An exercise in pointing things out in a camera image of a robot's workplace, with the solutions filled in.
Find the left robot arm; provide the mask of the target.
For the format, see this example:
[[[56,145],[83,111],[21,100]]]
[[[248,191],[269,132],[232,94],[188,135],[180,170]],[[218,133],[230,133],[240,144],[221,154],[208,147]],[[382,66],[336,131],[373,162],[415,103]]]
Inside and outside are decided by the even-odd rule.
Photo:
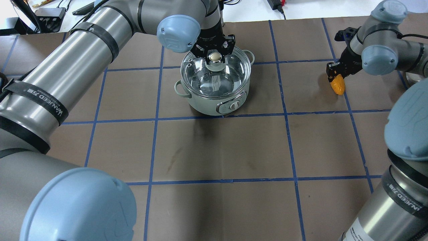
[[[49,138],[137,32],[176,53],[231,54],[218,0],[104,0],[1,94],[1,240],[131,241],[137,205],[104,171],[53,157]]]

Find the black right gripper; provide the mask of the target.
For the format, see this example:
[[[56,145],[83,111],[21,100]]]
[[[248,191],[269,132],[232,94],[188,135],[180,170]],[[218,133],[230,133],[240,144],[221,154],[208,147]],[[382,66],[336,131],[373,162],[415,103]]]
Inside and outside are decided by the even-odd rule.
[[[362,57],[356,54],[349,47],[344,49],[340,58],[336,62],[327,63],[328,81],[332,82],[339,75],[346,78],[362,70]]]

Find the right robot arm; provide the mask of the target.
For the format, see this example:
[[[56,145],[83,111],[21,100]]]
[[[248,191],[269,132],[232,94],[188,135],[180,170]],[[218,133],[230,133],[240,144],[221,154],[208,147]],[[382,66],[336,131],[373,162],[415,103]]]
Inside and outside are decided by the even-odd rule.
[[[338,95],[344,94],[344,78],[361,70],[370,75],[402,71],[422,77],[390,110],[384,128],[390,165],[340,241],[427,237],[427,45],[405,40],[399,24],[407,16],[402,2],[381,1],[362,26],[338,31],[335,40],[346,42],[346,48],[338,61],[326,65],[328,81]]]

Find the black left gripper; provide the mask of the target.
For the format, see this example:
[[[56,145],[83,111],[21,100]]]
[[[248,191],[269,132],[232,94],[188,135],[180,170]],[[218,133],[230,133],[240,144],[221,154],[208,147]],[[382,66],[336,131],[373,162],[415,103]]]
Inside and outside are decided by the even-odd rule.
[[[208,60],[208,55],[218,52],[222,56],[232,54],[236,39],[234,34],[225,35],[221,26],[202,29],[191,53],[197,58]]]

